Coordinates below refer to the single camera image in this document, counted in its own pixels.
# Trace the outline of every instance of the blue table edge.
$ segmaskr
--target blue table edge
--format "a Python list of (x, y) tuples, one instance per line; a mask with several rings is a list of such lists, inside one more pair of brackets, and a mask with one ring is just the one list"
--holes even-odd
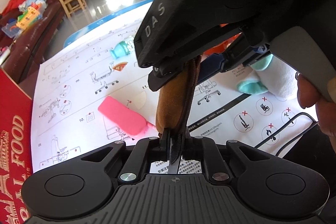
[(92, 31), (93, 29), (97, 28), (98, 26), (100, 25), (103, 25), (104, 23), (108, 22), (109, 20), (117, 17), (117, 16), (120, 16), (126, 12), (129, 12), (135, 8), (138, 8), (142, 5), (145, 5), (149, 2), (152, 2), (153, 0), (142, 0), (138, 3), (135, 3), (131, 6), (128, 6), (126, 8), (123, 8), (119, 11), (116, 11), (115, 13), (112, 13), (108, 16), (105, 16), (87, 26), (85, 26), (84, 28), (80, 29), (79, 31), (73, 33), (72, 35), (70, 35), (65, 41), (64, 41), (64, 45), (63, 45), (63, 48), (69, 46), (71, 43), (73, 43), (74, 41), (76, 41), (78, 38), (82, 37), (83, 35), (87, 34), (88, 32)]

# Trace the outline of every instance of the instruction manual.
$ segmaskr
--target instruction manual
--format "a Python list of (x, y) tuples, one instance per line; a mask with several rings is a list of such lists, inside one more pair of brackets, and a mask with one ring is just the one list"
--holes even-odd
[[(152, 92), (147, 83), (152, 68), (139, 68), (134, 51), (117, 60), (109, 52), (136, 34), (150, 5), (104, 23), (41, 64), (31, 121), (34, 172), (117, 140), (134, 145), (158, 135), (150, 128), (145, 135), (130, 138), (97, 110), (106, 96), (112, 96), (155, 124), (159, 92)], [(250, 70), (238, 67), (196, 87), (188, 120), (192, 136), (213, 138), (219, 144), (236, 139), (254, 146), (302, 111), (296, 99), (281, 101), (270, 93), (248, 96), (236, 91), (237, 81)], [(316, 118), (314, 108), (305, 111)], [(261, 149), (275, 154), (310, 123), (299, 117)], [(167, 163), (153, 163), (152, 172), (164, 173), (166, 167)], [(199, 163), (182, 161), (180, 172), (200, 172)]]

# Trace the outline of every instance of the ribbed black surface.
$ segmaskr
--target ribbed black surface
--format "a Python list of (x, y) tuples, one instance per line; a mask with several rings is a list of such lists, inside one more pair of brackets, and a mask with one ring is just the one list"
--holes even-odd
[[(37, 217), (27, 223), (45, 224)], [(149, 174), (136, 185), (119, 188), (112, 201), (91, 216), (72, 224), (276, 224), (247, 210), (231, 189), (209, 184), (202, 174)], [(317, 217), (297, 224), (323, 223)]]

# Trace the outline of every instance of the brown cloth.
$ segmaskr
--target brown cloth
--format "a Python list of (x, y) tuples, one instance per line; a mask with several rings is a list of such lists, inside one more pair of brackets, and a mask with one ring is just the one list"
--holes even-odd
[(183, 71), (160, 89), (156, 111), (156, 128), (160, 135), (165, 128), (169, 128), (171, 134), (185, 132), (200, 63), (200, 56), (188, 61)]

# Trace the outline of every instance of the pink object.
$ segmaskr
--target pink object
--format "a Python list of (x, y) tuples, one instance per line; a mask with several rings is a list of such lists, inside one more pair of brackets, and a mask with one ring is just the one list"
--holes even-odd
[(100, 104), (98, 111), (129, 136), (144, 135), (148, 128), (156, 129), (155, 125), (146, 121), (139, 113), (130, 110), (110, 96)]

